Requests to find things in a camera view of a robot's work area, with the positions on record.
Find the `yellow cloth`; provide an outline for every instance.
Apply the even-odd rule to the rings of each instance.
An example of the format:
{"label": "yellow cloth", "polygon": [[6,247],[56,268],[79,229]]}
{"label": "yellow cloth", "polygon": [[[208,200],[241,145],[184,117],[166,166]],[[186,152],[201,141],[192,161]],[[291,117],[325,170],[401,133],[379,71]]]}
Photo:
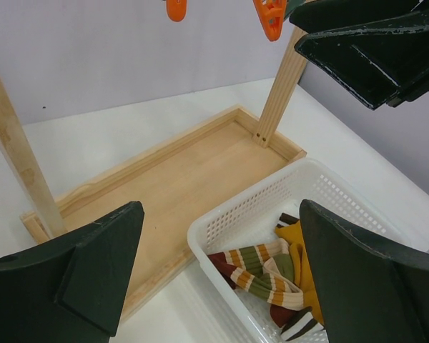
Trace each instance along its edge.
{"label": "yellow cloth", "polygon": [[315,283],[313,282],[310,263],[308,262],[307,250],[303,242],[302,227],[300,221],[288,227],[277,227],[275,233],[289,243],[289,253],[294,264],[294,283],[303,291],[304,307],[313,308],[313,317],[324,325],[320,302],[317,299]]}

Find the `orange clip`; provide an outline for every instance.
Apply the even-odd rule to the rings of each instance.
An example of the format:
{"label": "orange clip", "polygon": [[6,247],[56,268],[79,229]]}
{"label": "orange clip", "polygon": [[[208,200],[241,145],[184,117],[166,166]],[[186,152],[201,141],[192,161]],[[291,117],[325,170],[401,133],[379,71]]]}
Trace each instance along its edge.
{"label": "orange clip", "polygon": [[186,16],[187,0],[167,0],[167,14],[173,21],[181,21]]}
{"label": "orange clip", "polygon": [[265,36],[267,36],[269,41],[276,41],[281,36],[287,0],[253,1]]}

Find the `wooden beam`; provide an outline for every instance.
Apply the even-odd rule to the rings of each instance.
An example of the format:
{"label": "wooden beam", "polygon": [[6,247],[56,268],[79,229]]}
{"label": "wooden beam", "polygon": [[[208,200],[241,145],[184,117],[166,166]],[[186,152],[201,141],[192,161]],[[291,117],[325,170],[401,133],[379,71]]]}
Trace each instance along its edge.
{"label": "wooden beam", "polygon": [[253,135],[253,140],[264,148],[269,146],[270,140],[277,130],[281,117],[291,99],[295,85],[298,83],[307,64],[307,60],[294,50],[294,45],[304,34],[305,32],[302,29],[294,28],[262,111],[259,126]]}
{"label": "wooden beam", "polygon": [[50,237],[64,233],[64,222],[39,168],[22,125],[0,80],[0,150]]}

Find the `white bin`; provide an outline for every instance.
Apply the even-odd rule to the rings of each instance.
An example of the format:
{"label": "white bin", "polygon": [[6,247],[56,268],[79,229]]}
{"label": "white bin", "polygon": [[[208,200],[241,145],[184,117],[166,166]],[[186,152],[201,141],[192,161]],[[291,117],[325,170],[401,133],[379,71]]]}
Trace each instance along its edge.
{"label": "white bin", "polygon": [[[387,238],[411,247],[383,214],[335,172],[313,159],[301,159],[277,171],[196,220],[187,240],[200,266],[250,334],[264,343],[283,342],[270,319],[269,304],[242,290],[232,290],[207,254],[276,239],[274,228],[282,212],[298,217],[303,199]],[[327,342],[325,332],[297,342]]]}

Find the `white table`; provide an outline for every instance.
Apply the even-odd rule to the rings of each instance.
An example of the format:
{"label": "white table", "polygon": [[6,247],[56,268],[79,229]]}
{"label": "white table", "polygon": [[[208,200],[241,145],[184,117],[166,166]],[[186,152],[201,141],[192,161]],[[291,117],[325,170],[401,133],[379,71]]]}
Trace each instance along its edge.
{"label": "white table", "polygon": [[[53,194],[240,103],[256,114],[272,79],[146,101],[25,126]],[[429,249],[429,196],[297,87],[279,130],[350,182],[421,250]],[[0,256],[33,245],[19,221],[29,208],[0,154]],[[197,263],[123,324],[113,343],[248,342]]]}

